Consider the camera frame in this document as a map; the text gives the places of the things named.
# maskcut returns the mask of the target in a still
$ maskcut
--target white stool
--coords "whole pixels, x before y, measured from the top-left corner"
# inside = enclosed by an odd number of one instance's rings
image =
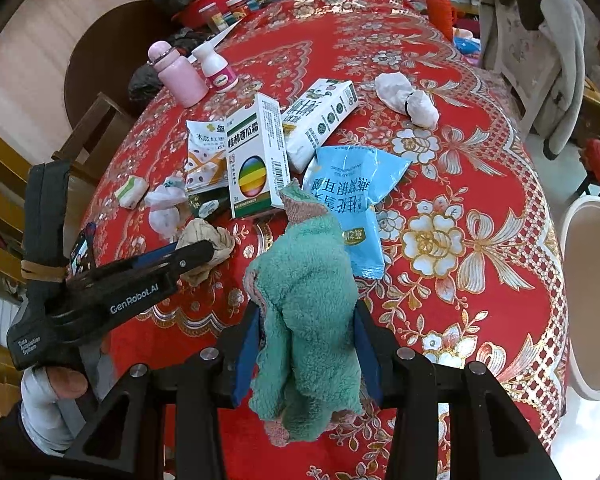
[[[600,198],[583,196],[560,229],[569,309],[570,377],[584,399],[600,400]]]

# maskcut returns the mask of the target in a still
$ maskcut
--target floral tablecloth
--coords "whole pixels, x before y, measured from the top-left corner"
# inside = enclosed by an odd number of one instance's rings
[[[257,91],[286,107],[318,78],[351,79],[360,107],[328,144],[375,146],[411,161],[378,207],[385,276],[358,280],[360,296],[402,345],[440,364],[487,364],[548,447],[565,399],[560,254],[532,163],[472,67],[402,0],[274,4],[239,25],[221,51],[239,74],[238,86],[189,109],[161,92],[110,164],[85,219],[98,225],[98,264],[166,243],[150,228],[147,208],[119,208],[113,192],[130,174],[153,189],[181,170],[185,120],[227,116]],[[376,76],[396,70],[430,92],[441,113],[435,131],[413,126],[376,97]],[[179,363],[239,321],[248,301],[244,269],[283,232],[286,217],[226,216],[216,223],[235,237],[232,257],[197,288],[183,283],[177,294],[113,332],[119,372],[136,362],[154,368]],[[381,412],[369,399],[363,405],[362,416],[318,442],[283,448],[269,443],[246,402],[221,410],[228,477],[382,478],[395,412]],[[449,475],[448,421],[448,406],[440,404],[439,479]]]

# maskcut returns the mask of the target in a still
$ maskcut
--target blue plastic bag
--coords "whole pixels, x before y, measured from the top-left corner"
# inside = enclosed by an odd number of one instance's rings
[[[475,41],[466,40],[465,38],[454,37],[454,45],[460,51],[460,54],[475,54],[476,52],[480,52],[480,45],[475,43]]]
[[[375,148],[318,148],[302,188],[336,215],[355,276],[379,280],[384,258],[373,208],[395,187],[409,161]]]

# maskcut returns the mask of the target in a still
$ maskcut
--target orange bottle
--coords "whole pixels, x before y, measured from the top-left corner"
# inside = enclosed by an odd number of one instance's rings
[[[451,5],[451,0],[427,0],[429,21],[449,41],[453,40],[456,10]]]

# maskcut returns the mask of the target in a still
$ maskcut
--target fuzzy green cloth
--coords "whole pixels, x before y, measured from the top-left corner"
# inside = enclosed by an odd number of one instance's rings
[[[266,344],[251,382],[251,409],[280,420],[286,442],[315,440],[334,412],[360,413],[353,344],[358,288],[337,218],[294,181],[281,192],[289,225],[247,268]]]

